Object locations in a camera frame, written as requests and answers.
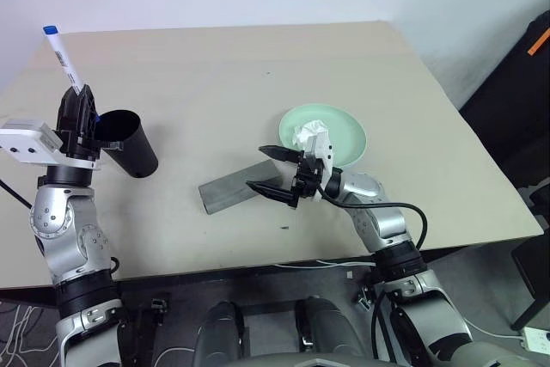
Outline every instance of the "marker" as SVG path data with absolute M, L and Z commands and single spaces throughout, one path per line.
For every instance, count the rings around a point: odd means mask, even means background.
M 59 37 L 58 29 L 55 26 L 44 26 L 44 33 L 50 41 L 53 51 L 58 57 L 58 61 L 63 66 L 63 70 L 70 79 L 70 84 L 75 90 L 76 94 L 79 95 L 80 91 L 84 88 L 83 81 L 80 80 L 80 77 L 76 74 L 75 67 L 69 60 L 69 54 L 65 50 L 61 38 Z

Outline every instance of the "green plate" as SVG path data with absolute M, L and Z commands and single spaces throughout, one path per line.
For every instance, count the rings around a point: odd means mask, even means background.
M 284 115 L 278 126 L 278 135 L 283 146 L 297 150 L 292 144 L 294 128 L 316 119 L 322 120 L 328 127 L 335 167 L 350 167 L 361 159 L 367 149 L 367 137 L 361 124 L 348 112 L 319 103 L 295 107 Z

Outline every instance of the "floor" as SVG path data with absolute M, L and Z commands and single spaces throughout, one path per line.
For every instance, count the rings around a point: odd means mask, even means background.
M 453 299 L 461 313 L 479 327 L 493 333 L 513 334 L 509 324 L 531 303 L 517 269 L 510 258 L 510 251 L 518 241 L 486 244 L 465 248 L 455 254 L 435 261 L 431 267 L 436 271 L 443 287 Z M 358 291 L 363 268 L 331 268 L 323 270 L 283 271 L 280 274 L 258 278 L 214 281 L 186 285 L 169 290 L 171 308 L 164 324 L 159 327 L 156 340 L 156 354 L 170 346 L 193 347 L 196 333 L 205 312 L 221 300 L 239 303 L 246 313 L 252 355 L 270 352 L 295 352 L 297 350 L 296 329 L 291 304 L 298 298 L 318 294 L 332 300 L 340 307 L 356 328 L 363 341 L 365 351 L 370 353 L 370 339 L 367 326 L 370 313 L 351 303 Z M 277 308 L 262 307 L 260 303 L 279 303 Z M 27 307 L 21 306 L 18 320 L 24 316 Z M 9 337 L 13 326 L 16 306 L 0 305 L 0 339 Z M 21 349 L 47 347 L 54 337 L 54 324 L 58 319 L 54 310 L 40 309 L 28 317 L 26 337 Z M 546 307 L 529 325 L 550 329 L 550 306 Z M 474 339 L 490 341 L 511 349 L 524 357 L 550 366 L 550 358 L 541 354 L 525 352 L 516 339 L 497 339 L 472 329 Z M 54 344 L 45 352 L 25 352 L 24 364 L 17 356 L 1 354 L 0 367 L 7 366 L 57 366 L 51 364 L 56 356 Z M 169 352 L 162 357 L 158 367 L 191 365 L 190 352 Z

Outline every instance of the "white tissue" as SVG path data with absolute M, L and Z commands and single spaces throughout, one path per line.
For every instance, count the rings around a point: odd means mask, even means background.
M 322 120 L 312 120 L 303 126 L 297 126 L 294 128 L 292 143 L 296 145 L 299 150 L 303 150 L 306 147 L 308 138 L 314 137 L 320 132 L 328 132 L 327 126 L 323 124 Z

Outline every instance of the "table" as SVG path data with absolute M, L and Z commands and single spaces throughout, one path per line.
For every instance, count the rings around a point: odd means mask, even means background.
M 193 28 L 64 35 L 100 113 L 142 117 L 159 169 L 141 180 L 108 156 L 92 187 L 98 219 L 121 261 L 119 279 L 368 252 L 344 211 L 261 197 L 208 216 L 198 186 L 265 157 L 297 105 L 341 107 L 363 125 L 372 174 L 394 201 L 429 219 L 424 248 L 537 235 L 541 228 L 441 87 L 386 22 Z M 46 42 L 0 95 L 0 123 L 55 126 L 68 88 Z M 291 165 L 278 164 L 285 175 Z M 0 155 L 0 178 L 33 202 L 45 169 Z M 414 239 L 420 222 L 403 211 Z M 28 210 L 0 192 L 0 288 L 48 285 Z

